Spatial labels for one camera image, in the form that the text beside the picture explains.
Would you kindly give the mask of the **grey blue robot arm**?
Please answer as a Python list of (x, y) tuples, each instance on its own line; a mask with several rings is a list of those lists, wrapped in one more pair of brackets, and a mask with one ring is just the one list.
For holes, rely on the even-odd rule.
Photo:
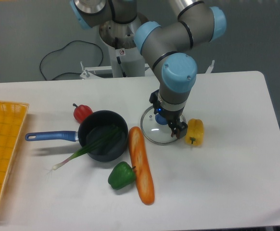
[(172, 0), (177, 21), (162, 27), (139, 13), (134, 0), (72, 0), (70, 6), (83, 28), (99, 28), (114, 77), (141, 77), (150, 67), (160, 83), (150, 96), (154, 113), (173, 137), (184, 137), (188, 126), (180, 118), (197, 75), (186, 51), (225, 33), (223, 11), (202, 0)]

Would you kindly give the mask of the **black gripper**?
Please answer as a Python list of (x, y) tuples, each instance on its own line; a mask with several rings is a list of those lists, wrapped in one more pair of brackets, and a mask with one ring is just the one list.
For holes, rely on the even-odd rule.
[(186, 102), (170, 104), (161, 97), (159, 90), (151, 93), (149, 102), (153, 105), (154, 114), (159, 114), (167, 122), (171, 129), (171, 137), (181, 139), (186, 136), (188, 125), (184, 120), (180, 120)]

